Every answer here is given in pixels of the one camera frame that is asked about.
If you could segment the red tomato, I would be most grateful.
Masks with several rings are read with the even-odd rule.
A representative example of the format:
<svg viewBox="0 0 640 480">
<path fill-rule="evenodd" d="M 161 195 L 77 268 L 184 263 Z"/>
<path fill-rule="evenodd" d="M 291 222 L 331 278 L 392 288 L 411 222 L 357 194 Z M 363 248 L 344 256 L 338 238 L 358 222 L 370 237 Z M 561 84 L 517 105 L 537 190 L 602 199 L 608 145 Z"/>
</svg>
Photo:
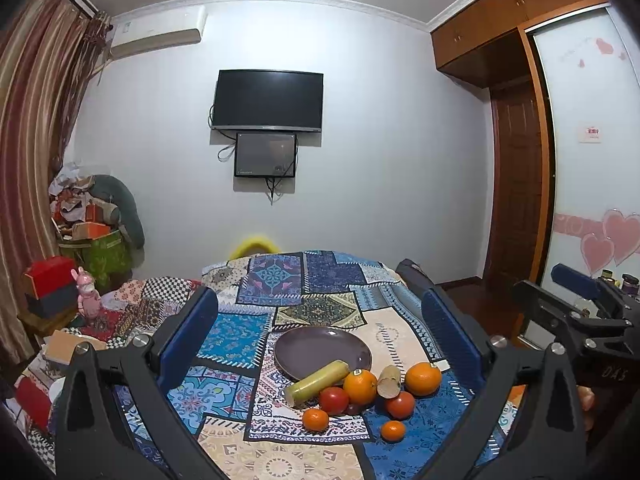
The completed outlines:
<svg viewBox="0 0 640 480">
<path fill-rule="evenodd" d="M 404 420 L 409 418 L 416 406 L 414 396 L 408 391 L 401 391 L 393 399 L 385 401 L 386 412 L 393 419 Z"/>
<path fill-rule="evenodd" d="M 324 388 L 318 397 L 319 406 L 329 416 L 338 416 L 349 406 L 349 395 L 341 387 Z"/>
</svg>

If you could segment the small tangerine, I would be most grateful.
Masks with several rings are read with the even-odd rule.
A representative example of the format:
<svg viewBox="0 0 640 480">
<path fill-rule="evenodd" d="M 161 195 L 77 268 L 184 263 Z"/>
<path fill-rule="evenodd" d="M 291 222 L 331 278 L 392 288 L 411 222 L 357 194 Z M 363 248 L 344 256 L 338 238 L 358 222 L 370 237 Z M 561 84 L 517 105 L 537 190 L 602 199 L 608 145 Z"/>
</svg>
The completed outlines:
<svg viewBox="0 0 640 480">
<path fill-rule="evenodd" d="M 380 429 L 381 438 L 386 442 L 399 442 L 406 435 L 406 426 L 400 420 L 384 422 Z"/>
<path fill-rule="evenodd" d="M 320 408 L 308 408 L 303 412 L 302 423 L 307 431 L 313 434 L 321 434 L 329 427 L 329 414 L 320 410 Z"/>
</svg>

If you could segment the large orange with sticker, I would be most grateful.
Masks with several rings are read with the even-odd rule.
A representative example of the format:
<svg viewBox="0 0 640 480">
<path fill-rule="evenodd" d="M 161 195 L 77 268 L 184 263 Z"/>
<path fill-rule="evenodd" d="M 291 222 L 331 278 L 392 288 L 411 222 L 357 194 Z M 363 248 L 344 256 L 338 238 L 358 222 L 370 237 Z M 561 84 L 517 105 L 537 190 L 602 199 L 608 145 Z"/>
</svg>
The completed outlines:
<svg viewBox="0 0 640 480">
<path fill-rule="evenodd" d="M 369 405 L 378 395 L 378 378 L 370 370 L 358 368 L 345 377 L 343 389 L 352 404 Z"/>
</svg>

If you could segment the pink rabbit figurine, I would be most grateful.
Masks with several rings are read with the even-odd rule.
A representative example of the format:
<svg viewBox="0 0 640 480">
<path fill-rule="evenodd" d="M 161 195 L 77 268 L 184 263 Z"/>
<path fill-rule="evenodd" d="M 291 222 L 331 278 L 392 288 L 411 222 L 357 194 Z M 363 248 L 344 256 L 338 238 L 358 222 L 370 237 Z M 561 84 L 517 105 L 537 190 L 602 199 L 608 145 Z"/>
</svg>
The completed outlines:
<svg viewBox="0 0 640 480">
<path fill-rule="evenodd" d="M 96 280 L 82 266 L 70 270 L 78 291 L 77 307 L 79 313 L 87 320 L 96 318 L 102 308 L 100 293 L 96 289 Z"/>
</svg>

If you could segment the green storage box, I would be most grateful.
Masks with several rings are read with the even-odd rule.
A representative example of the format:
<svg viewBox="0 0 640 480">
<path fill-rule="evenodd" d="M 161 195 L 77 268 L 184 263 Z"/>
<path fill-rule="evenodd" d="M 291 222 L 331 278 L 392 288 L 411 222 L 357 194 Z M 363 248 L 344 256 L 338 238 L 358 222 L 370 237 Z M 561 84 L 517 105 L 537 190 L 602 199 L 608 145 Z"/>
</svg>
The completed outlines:
<svg viewBox="0 0 640 480">
<path fill-rule="evenodd" d="M 101 294 L 118 289 L 132 277 L 129 247 L 119 231 L 94 240 L 63 240 L 58 249 L 93 276 Z"/>
</svg>

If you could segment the brown wooden door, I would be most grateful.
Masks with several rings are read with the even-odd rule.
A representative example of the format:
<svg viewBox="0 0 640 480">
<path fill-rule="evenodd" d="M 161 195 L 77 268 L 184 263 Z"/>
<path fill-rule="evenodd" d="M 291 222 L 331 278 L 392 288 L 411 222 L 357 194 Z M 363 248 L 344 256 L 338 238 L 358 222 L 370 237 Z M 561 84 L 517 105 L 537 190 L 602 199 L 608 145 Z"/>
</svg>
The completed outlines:
<svg viewBox="0 0 640 480">
<path fill-rule="evenodd" d="M 529 278 L 541 201 L 541 140 L 534 85 L 492 89 L 495 187 L 485 280 L 509 289 Z"/>
</svg>

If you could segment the red box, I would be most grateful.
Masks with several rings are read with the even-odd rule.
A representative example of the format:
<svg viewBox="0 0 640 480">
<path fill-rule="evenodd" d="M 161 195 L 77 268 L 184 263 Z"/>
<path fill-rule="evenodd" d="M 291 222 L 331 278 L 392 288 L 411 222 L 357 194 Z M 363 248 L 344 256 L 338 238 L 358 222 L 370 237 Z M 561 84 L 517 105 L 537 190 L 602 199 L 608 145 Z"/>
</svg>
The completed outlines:
<svg viewBox="0 0 640 480">
<path fill-rule="evenodd" d="M 22 275 L 23 292 L 32 298 L 41 299 L 70 284 L 73 281 L 70 271 L 74 269 L 75 261 L 64 256 L 36 261 Z"/>
</svg>

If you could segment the yellow chair back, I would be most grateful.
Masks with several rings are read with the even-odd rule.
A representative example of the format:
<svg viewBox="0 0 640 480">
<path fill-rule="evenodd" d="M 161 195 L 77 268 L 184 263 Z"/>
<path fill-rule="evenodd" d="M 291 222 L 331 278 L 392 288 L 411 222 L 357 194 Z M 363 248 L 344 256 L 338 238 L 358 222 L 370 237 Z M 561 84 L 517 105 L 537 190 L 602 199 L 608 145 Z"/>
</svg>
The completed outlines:
<svg viewBox="0 0 640 480">
<path fill-rule="evenodd" d="M 230 260 L 251 257 L 261 254 L 278 254 L 280 248 L 273 243 L 268 237 L 263 235 L 252 235 L 232 250 L 229 257 Z"/>
</svg>

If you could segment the grey green plush pillow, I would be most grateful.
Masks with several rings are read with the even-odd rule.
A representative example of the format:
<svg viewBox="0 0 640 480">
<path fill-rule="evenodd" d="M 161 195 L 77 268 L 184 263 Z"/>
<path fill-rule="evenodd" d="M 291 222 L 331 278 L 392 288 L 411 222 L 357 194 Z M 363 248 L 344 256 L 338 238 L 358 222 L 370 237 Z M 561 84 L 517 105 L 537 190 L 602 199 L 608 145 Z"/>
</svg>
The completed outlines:
<svg viewBox="0 0 640 480">
<path fill-rule="evenodd" d="M 134 196 L 121 180 L 108 174 L 95 174 L 90 194 L 117 209 L 116 226 L 127 243 L 135 250 L 143 248 L 145 237 Z"/>
</svg>

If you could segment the white sliding wardrobe door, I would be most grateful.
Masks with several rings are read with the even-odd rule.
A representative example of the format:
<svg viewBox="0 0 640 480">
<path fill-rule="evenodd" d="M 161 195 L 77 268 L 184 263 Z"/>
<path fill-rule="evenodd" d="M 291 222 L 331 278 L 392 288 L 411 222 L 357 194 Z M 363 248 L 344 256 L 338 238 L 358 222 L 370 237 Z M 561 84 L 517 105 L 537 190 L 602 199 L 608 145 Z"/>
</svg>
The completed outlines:
<svg viewBox="0 0 640 480">
<path fill-rule="evenodd" d="M 639 46 L 614 6 L 532 32 L 549 97 L 554 202 L 546 270 L 639 272 Z"/>
</svg>

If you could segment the wooden wardrobe cabinet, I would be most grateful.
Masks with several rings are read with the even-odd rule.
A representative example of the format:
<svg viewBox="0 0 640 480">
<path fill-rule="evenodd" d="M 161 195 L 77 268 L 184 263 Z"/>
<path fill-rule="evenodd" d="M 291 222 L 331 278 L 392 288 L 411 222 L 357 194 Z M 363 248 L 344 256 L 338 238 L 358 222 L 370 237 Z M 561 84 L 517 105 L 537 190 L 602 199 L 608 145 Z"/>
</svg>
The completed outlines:
<svg viewBox="0 0 640 480">
<path fill-rule="evenodd" d="M 529 66 L 518 28 L 585 1 L 476 0 L 432 32 L 436 70 L 478 88 L 525 77 Z"/>
</svg>

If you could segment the white air conditioner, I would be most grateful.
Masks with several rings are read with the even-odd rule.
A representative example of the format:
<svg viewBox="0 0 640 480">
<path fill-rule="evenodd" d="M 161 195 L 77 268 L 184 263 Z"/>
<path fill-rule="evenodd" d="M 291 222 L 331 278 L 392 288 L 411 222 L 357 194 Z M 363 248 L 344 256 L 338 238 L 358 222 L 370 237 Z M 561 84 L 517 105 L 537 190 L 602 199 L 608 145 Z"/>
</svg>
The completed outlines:
<svg viewBox="0 0 640 480">
<path fill-rule="evenodd" d="M 115 27 L 111 58 L 120 60 L 141 53 L 198 44 L 202 40 L 205 6 L 188 6 L 124 21 Z"/>
</svg>

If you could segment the striped brown curtain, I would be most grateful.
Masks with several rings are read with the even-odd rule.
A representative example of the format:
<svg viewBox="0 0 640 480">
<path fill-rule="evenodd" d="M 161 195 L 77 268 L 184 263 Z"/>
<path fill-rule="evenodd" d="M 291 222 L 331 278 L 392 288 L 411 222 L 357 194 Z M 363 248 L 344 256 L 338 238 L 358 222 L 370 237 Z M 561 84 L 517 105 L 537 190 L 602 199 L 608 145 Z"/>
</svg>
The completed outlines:
<svg viewBox="0 0 640 480">
<path fill-rule="evenodd" d="M 26 0 L 1 32 L 1 365 L 32 355 L 17 315 L 23 272 L 56 254 L 48 187 L 63 166 L 111 18 Z"/>
</svg>

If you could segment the small black wall monitor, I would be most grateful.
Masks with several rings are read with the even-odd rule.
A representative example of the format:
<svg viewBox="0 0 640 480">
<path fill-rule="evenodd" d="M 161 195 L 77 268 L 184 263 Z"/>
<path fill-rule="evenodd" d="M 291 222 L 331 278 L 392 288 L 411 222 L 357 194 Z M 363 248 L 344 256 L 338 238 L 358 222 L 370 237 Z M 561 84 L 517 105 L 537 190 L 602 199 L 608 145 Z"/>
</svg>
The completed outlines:
<svg viewBox="0 0 640 480">
<path fill-rule="evenodd" d="M 297 136 L 292 133 L 240 132 L 236 136 L 237 178 L 294 178 Z"/>
</svg>

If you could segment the black wall television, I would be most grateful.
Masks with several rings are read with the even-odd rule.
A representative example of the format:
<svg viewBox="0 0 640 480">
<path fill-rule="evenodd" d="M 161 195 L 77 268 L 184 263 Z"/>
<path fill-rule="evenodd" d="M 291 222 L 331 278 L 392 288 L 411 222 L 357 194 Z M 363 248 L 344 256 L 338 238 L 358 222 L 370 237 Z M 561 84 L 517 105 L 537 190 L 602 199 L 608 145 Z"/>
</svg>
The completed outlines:
<svg viewBox="0 0 640 480">
<path fill-rule="evenodd" d="M 209 120 L 217 130 L 316 133 L 322 113 L 322 74 L 221 70 Z"/>
</svg>

